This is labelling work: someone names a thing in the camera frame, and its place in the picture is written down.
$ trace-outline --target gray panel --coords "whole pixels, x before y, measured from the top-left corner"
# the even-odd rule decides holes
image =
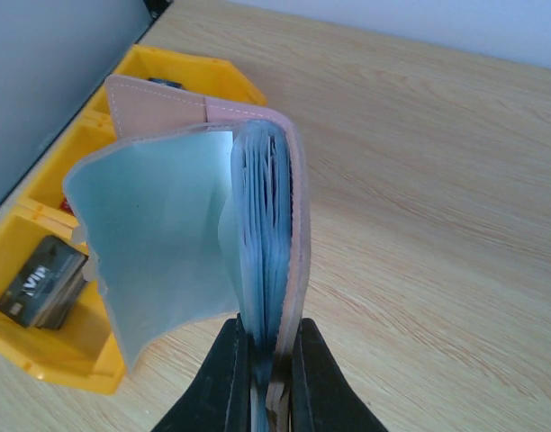
[[[150,22],[142,0],[0,2],[0,202]]]

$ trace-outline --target red object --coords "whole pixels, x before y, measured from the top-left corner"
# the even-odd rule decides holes
[[[71,211],[71,207],[69,207],[69,202],[68,202],[68,199],[67,198],[64,198],[63,201],[61,202],[61,205],[59,206],[59,208],[61,210],[63,210],[64,212],[66,213],[69,213],[69,214],[74,214],[72,211]]]

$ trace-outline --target yellow tray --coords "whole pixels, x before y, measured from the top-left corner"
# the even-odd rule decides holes
[[[161,78],[186,90],[265,105],[266,98],[230,62],[133,46],[114,73]],[[77,219],[60,209],[62,180],[82,157],[116,140],[104,87],[50,151],[0,224],[0,295],[37,244],[52,234],[69,241]],[[75,246],[86,253],[86,247]],[[59,330],[23,328],[0,312],[0,354],[46,382],[112,393],[125,372],[96,283],[89,283]]]

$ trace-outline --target wood grain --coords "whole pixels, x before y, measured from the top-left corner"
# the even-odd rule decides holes
[[[143,42],[231,59],[297,122],[305,315],[391,431],[551,432],[551,71],[195,0]],[[221,323],[157,341],[112,397],[0,357],[0,430],[148,431]]]

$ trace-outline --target wooden table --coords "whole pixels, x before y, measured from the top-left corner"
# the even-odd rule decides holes
[[[551,71],[198,0],[143,42],[231,59],[297,122],[305,315],[391,431],[551,432]],[[149,431],[221,323],[153,344],[112,397],[0,356],[0,430]]]

